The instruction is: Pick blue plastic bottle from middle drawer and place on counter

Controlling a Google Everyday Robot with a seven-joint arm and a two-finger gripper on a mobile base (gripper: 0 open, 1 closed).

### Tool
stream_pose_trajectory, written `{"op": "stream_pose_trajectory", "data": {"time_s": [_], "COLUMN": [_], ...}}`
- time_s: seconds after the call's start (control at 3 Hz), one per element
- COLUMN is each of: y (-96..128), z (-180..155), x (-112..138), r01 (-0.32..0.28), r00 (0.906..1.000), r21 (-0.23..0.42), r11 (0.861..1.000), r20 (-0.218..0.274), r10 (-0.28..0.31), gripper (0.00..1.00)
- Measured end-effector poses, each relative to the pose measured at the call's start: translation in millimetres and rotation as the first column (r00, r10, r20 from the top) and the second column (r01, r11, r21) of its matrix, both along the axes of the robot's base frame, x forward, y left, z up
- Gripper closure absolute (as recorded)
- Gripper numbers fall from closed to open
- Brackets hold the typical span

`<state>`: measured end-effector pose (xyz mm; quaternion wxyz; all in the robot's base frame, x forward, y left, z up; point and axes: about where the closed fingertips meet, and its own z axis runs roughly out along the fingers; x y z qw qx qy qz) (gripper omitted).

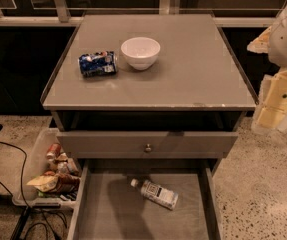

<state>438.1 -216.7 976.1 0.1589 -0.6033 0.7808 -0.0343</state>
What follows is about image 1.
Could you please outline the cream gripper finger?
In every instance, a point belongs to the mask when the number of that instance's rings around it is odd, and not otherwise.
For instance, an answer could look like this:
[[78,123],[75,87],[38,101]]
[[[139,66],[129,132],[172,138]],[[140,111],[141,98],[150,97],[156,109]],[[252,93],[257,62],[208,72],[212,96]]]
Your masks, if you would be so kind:
[[281,68],[274,76],[264,76],[251,129],[256,133],[287,129],[287,68]]
[[247,45],[247,50],[253,53],[267,54],[269,52],[269,38],[271,33],[271,26],[266,28],[258,37]]

